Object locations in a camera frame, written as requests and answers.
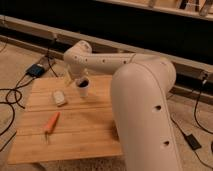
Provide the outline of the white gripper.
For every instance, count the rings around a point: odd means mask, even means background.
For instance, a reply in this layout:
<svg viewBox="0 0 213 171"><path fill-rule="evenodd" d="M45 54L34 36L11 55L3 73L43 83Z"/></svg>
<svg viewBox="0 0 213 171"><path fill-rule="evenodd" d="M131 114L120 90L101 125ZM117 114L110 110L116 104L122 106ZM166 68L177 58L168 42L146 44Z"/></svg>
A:
<svg viewBox="0 0 213 171"><path fill-rule="evenodd" d="M85 70L80 67L67 66L66 70L66 83L71 84L75 82L76 84L81 84L87 80Z"/></svg>

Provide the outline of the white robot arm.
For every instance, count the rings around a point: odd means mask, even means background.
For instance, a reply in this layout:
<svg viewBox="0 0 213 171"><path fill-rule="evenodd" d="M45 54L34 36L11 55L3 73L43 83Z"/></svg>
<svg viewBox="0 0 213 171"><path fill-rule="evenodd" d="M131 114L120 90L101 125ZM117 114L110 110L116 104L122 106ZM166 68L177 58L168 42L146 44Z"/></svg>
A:
<svg viewBox="0 0 213 171"><path fill-rule="evenodd" d="M81 40L63 60L74 80L87 69L110 74L110 98L127 171L183 171L166 95L176 81L173 63L142 53L94 53Z"/></svg>

